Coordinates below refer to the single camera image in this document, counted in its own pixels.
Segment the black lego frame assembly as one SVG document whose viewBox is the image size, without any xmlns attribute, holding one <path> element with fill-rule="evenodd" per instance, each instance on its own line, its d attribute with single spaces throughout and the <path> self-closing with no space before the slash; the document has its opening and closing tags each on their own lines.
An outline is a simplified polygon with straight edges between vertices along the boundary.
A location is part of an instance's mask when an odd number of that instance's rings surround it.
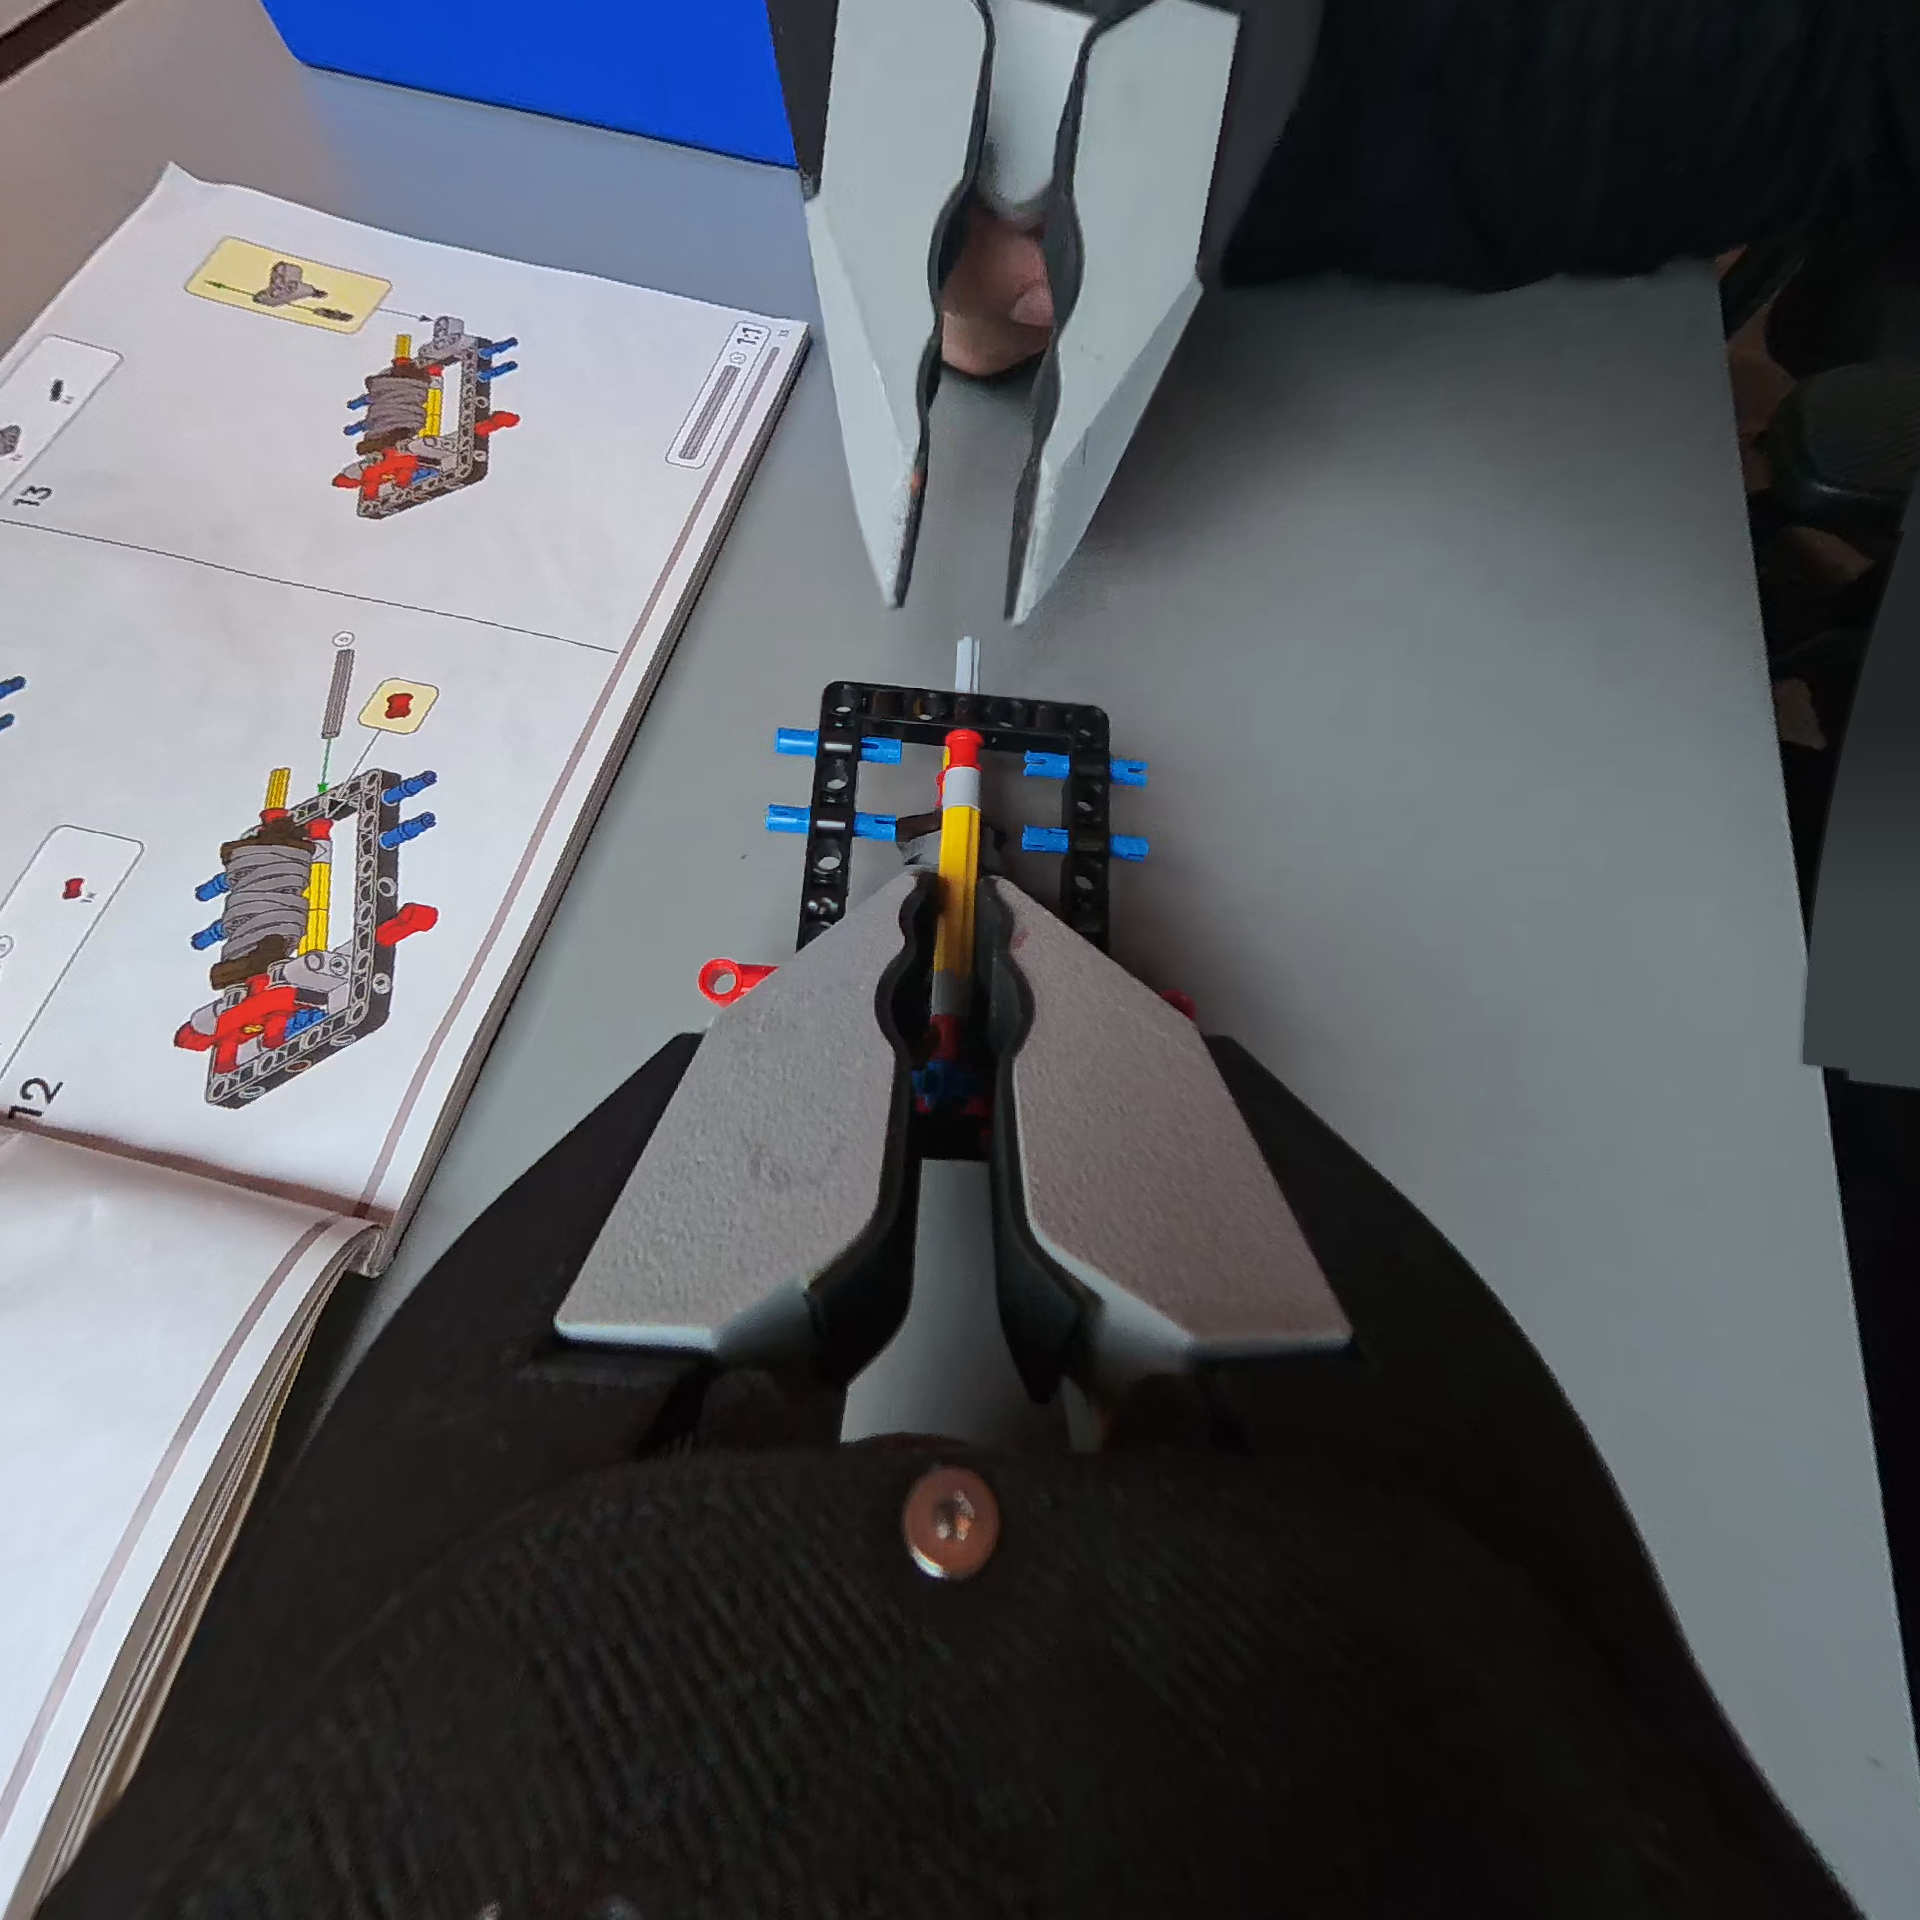
<svg viewBox="0 0 1920 1920">
<path fill-rule="evenodd" d="M 975 856 L 991 842 L 979 813 L 979 768 L 955 780 L 952 804 L 900 825 L 891 813 L 857 806 L 860 773 L 871 764 L 893 765 L 908 742 L 944 755 L 951 729 L 975 729 L 984 755 L 1009 755 L 1023 774 L 1060 786 L 1063 820 L 1055 828 L 1027 825 L 1020 851 L 1059 858 L 1063 917 L 1070 929 L 1100 945 L 1103 938 L 1105 878 L 1113 860 L 1142 862 L 1150 845 L 1140 834 L 1108 828 L 1111 784 L 1145 786 L 1140 758 L 1113 756 L 1105 721 L 1092 709 L 1064 709 L 1041 717 L 1036 707 L 982 701 L 979 696 L 936 688 L 891 688 L 837 682 L 823 692 L 816 729 L 784 729 L 781 755 L 814 764 L 808 804 L 771 804 L 766 828 L 807 842 L 807 881 L 798 945 L 841 921 L 847 908 L 849 851 L 854 842 L 917 845 L 942 842 L 952 817 L 952 842 L 966 842 L 948 876 L 959 876 L 964 898 L 944 909 L 944 933 L 932 958 L 931 992 L 911 990 L 902 1020 L 902 1058 L 893 1057 L 896 1030 L 887 1005 L 868 1003 L 862 990 L 837 1001 L 852 1027 L 827 1041 L 830 1068 L 875 1070 L 872 1082 L 847 1077 L 841 1090 L 854 1107 L 838 1120 L 807 1118 L 799 1077 L 814 1058 L 808 1021 L 832 1008 L 823 980 L 807 979 L 771 1012 L 750 1008 L 723 1016 L 704 1054 L 660 1120 L 646 1160 L 741 1194 L 774 1201 L 823 1194 L 835 1178 L 857 1178 L 857 1160 L 871 1160 L 878 1180 L 902 1144 L 896 1128 L 915 1120 L 952 1122 L 959 1146 L 982 1146 L 991 1120 L 991 1066 L 973 1021 L 973 878 Z"/>
</svg>

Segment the person's right hand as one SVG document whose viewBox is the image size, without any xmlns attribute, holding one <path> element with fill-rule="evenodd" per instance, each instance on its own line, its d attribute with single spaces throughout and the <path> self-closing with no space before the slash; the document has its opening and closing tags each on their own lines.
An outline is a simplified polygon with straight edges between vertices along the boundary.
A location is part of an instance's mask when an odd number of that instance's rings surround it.
<svg viewBox="0 0 1920 1920">
<path fill-rule="evenodd" d="M 1039 360 L 1054 329 L 1039 235 L 982 205 L 966 208 L 964 242 L 942 292 L 942 362 L 991 379 Z"/>
</svg>

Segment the lego instruction booklet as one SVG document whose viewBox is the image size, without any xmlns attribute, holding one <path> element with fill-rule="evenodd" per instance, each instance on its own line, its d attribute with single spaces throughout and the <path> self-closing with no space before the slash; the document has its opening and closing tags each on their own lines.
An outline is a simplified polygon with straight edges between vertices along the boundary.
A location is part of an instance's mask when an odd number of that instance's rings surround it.
<svg viewBox="0 0 1920 1920">
<path fill-rule="evenodd" d="M 4 357 L 4 1915 L 457 1125 L 803 321 L 169 169 Z"/>
</svg>

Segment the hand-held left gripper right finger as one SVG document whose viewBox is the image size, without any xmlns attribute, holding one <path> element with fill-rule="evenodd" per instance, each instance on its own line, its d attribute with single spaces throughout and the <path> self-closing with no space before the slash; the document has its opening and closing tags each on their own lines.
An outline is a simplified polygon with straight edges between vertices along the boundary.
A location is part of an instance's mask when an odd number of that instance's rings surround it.
<svg viewBox="0 0 1920 1920">
<path fill-rule="evenodd" d="M 1023 890 L 975 894 L 996 1306 L 1027 1394 L 1341 1354 L 1353 1325 L 1199 1028 Z"/>
</svg>

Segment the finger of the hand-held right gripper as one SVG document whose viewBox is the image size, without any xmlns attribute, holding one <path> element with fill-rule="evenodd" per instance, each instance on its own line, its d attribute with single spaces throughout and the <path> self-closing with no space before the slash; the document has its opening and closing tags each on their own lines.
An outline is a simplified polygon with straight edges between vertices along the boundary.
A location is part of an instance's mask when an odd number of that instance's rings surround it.
<svg viewBox="0 0 1920 1920">
<path fill-rule="evenodd" d="M 1041 224 L 1054 325 L 1014 492 L 1014 625 L 1087 533 L 1199 302 L 1237 34 L 1231 11 L 1153 3 L 1100 19 L 1075 59 Z"/>
<path fill-rule="evenodd" d="M 975 3 L 803 8 L 803 200 L 857 530 L 904 601 L 939 384 L 948 233 L 984 128 Z"/>
</svg>

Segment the blue storage bin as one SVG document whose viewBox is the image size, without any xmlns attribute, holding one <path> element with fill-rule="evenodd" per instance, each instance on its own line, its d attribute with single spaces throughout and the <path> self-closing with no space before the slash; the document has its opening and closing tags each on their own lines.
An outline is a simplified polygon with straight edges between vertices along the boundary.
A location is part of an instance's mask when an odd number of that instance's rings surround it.
<svg viewBox="0 0 1920 1920">
<path fill-rule="evenodd" d="M 760 3 L 267 3 L 304 64 L 792 166 Z"/>
</svg>

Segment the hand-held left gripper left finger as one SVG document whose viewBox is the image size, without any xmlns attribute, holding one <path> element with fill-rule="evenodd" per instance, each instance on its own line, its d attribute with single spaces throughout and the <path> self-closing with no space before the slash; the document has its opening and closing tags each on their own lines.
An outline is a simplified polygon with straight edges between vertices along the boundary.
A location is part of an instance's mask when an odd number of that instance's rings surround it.
<svg viewBox="0 0 1920 1920">
<path fill-rule="evenodd" d="M 897 1330 L 908 1042 L 939 885 L 902 874 L 715 1016 L 557 1314 L 590 1349 L 847 1386 Z"/>
</svg>

